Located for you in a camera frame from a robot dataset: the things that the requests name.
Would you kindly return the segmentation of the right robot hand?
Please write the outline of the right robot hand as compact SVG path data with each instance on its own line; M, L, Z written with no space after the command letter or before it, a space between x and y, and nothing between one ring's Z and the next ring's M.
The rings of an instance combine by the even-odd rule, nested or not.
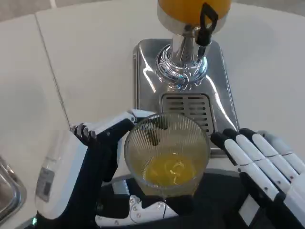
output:
M230 229L252 229L265 216L276 229L305 227L305 164L267 131L227 128L210 140L237 168L245 188L225 217Z

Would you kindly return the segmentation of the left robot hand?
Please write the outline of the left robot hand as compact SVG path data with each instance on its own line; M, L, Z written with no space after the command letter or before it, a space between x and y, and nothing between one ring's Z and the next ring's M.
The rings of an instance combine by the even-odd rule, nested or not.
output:
M162 199L102 195L118 168L122 138L151 111L132 109L108 121L78 124L55 134L35 190L32 229L114 229L167 222L194 210L189 195Z

